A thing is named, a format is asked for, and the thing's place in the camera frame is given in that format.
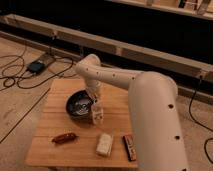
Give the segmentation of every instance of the wooden table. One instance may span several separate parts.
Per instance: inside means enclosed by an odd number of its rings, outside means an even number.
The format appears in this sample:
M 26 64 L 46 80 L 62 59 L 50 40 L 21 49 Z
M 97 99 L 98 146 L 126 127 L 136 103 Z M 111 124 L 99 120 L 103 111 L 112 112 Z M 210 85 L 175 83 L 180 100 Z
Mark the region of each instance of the wooden table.
M 136 162 L 128 161 L 122 141 L 123 135 L 131 133 L 127 91 L 102 84 L 104 123 L 95 126 L 89 123 L 74 122 L 66 113 L 67 99 L 82 89 L 84 89 L 82 79 L 53 81 L 29 149 L 27 165 L 137 168 Z M 51 142 L 53 137 L 67 132 L 74 132 L 79 138 L 63 145 L 55 145 Z M 98 136 L 103 132 L 114 136 L 112 152 L 108 158 L 96 154 Z

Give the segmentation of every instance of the food item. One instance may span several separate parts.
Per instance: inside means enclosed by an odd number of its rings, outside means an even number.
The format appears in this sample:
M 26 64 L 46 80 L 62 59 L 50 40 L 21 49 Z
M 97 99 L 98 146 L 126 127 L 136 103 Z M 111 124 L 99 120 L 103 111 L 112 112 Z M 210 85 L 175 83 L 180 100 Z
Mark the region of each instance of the food item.
M 101 156 L 110 156 L 112 149 L 113 136 L 103 133 L 99 138 L 96 152 Z
M 136 160 L 136 151 L 134 148 L 132 135 L 130 134 L 130 135 L 123 136 L 123 140 L 124 140 L 124 144 L 126 147 L 129 161 L 135 161 Z
M 74 141 L 78 136 L 75 133 L 67 133 L 67 134 L 62 134 L 57 137 L 54 137 L 52 139 L 52 142 L 56 144 L 63 144 L 68 141 Z

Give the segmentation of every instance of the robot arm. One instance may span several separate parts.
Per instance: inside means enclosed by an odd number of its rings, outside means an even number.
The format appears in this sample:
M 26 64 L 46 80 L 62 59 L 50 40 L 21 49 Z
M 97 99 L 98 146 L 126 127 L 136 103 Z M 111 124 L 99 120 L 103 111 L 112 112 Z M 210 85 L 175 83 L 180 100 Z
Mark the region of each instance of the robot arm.
M 160 73 L 100 66 L 96 55 L 76 65 L 87 87 L 99 81 L 128 90 L 139 171 L 189 171 L 175 105 L 177 86 Z

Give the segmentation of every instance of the floor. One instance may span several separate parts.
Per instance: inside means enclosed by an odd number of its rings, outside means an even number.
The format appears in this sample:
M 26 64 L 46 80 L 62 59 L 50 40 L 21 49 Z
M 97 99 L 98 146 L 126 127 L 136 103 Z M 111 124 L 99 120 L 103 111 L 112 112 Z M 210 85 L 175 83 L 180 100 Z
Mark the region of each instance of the floor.
M 0 38 L 0 56 L 8 54 L 21 54 L 24 46 Z M 28 47 L 24 55 L 26 63 L 36 59 L 43 52 Z M 11 61 L 11 59 L 1 59 L 0 66 Z M 64 65 L 53 64 L 51 70 L 55 72 L 63 69 Z M 73 74 L 71 69 L 66 73 Z M 38 78 L 29 80 L 27 85 L 33 85 L 41 82 L 45 78 L 51 76 L 47 70 Z M 49 88 L 52 80 L 43 84 L 40 87 L 30 90 L 22 90 L 16 86 L 0 92 L 0 140 L 7 135 L 10 130 L 17 125 L 11 133 L 0 144 L 0 168 L 4 171 L 46 171 L 48 168 L 44 167 L 29 167 L 25 164 L 25 157 L 33 138 L 36 125 L 42 113 L 42 106 L 45 103 L 45 97 L 31 110 L 26 116 L 26 112 L 35 104 L 41 95 Z M 185 146 L 189 165 L 192 171 L 212 171 L 213 165 L 207 160 L 203 144 L 205 139 L 213 137 L 213 134 L 200 126 L 196 125 L 189 117 L 188 105 L 189 99 L 179 96 L 177 99 L 179 109 L 180 121 L 182 125 L 183 135 L 185 138 Z M 195 117 L 205 125 L 213 126 L 213 106 L 204 104 L 198 101 L 193 103 L 193 113 Z M 213 142 L 208 145 L 208 151 L 213 158 Z M 88 170 L 88 169 L 71 169 L 58 168 L 58 170 Z M 90 170 L 107 170 L 107 169 L 90 169 Z

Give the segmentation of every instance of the electrical outlet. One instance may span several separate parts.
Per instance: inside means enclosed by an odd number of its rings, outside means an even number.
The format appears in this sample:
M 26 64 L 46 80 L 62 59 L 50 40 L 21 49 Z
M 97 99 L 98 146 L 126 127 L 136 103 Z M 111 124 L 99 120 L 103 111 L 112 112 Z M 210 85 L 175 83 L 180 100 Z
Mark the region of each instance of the electrical outlet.
M 34 74 L 40 74 L 53 62 L 55 62 L 55 58 L 47 53 L 44 53 L 38 59 L 27 65 L 27 71 Z
M 206 71 L 206 70 L 203 70 L 201 69 L 197 75 L 196 75 L 196 78 L 200 78 L 202 77 L 203 79 L 209 74 L 209 71 Z

